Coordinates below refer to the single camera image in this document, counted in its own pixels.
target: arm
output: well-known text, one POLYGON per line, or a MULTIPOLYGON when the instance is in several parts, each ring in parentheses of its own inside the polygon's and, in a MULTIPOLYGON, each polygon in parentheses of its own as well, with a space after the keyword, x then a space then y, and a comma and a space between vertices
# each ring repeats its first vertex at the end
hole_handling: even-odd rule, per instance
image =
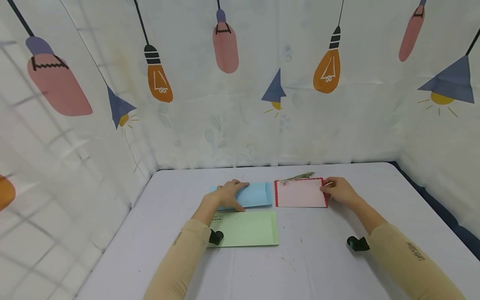
POLYGON ((387 221, 339 177, 321 190, 351 209, 369 234, 365 239, 380 265, 412 300, 465 299, 436 263, 387 221))
POLYGON ((232 180, 225 186, 204 196, 192 218, 177 235, 167 254, 158 266, 144 300, 183 300, 197 264, 210 239, 210 224, 220 206, 245 209, 237 203, 235 194, 249 184, 232 180))

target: hand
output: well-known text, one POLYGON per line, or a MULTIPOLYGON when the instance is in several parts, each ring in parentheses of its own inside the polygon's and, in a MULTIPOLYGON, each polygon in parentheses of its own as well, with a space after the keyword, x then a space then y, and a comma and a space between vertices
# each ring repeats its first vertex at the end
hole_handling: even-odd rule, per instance
POLYGON ((248 182, 240 182, 239 180, 233 179, 226 182, 223 186, 217 186, 216 191, 204 196, 204 200, 215 202, 218 206, 233 207, 238 212, 244 212, 245 208, 237 202, 235 195, 239 190, 249 185, 248 182))
POLYGON ((329 177, 325 179, 325 186, 320 190, 324 193, 332 195, 335 200, 345 205, 349 209, 354 209, 358 205, 365 203, 357 192, 352 188, 350 183, 343 177, 329 177))

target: orange light bulb illustration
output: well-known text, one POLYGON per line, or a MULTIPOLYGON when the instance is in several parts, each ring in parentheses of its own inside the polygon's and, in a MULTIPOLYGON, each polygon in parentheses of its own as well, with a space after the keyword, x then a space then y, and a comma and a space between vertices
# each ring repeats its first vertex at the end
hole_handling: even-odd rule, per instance
POLYGON ((0 175, 0 211, 4 210, 15 199, 16 192, 13 184, 0 175))
POLYGON ((158 51, 152 45, 145 46, 148 63, 148 86, 153 97, 162 102, 172 102, 173 92, 163 71, 158 51))
POLYGON ((340 26, 333 32, 330 48, 318 64, 313 76, 313 87, 322 93, 329 94, 338 86, 340 80, 340 54, 338 44, 340 40, 340 26))

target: green envelope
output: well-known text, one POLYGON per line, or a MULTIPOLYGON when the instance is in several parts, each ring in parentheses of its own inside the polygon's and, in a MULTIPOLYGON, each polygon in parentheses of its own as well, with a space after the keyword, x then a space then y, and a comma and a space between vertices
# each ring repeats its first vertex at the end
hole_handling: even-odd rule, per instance
POLYGON ((274 211, 217 213, 210 228, 223 232, 220 245, 214 247, 278 245, 278 231, 274 211))

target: beige sleeve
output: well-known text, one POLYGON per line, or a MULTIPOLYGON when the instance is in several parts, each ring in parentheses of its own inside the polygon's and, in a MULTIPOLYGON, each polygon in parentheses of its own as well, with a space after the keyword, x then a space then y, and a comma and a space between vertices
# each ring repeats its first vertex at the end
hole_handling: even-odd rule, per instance
POLYGON ((376 260, 412 300, 465 299, 437 264, 395 226, 385 223, 365 238, 376 260))
POLYGON ((207 225, 188 220, 153 275, 144 300, 183 300, 209 239, 207 225))

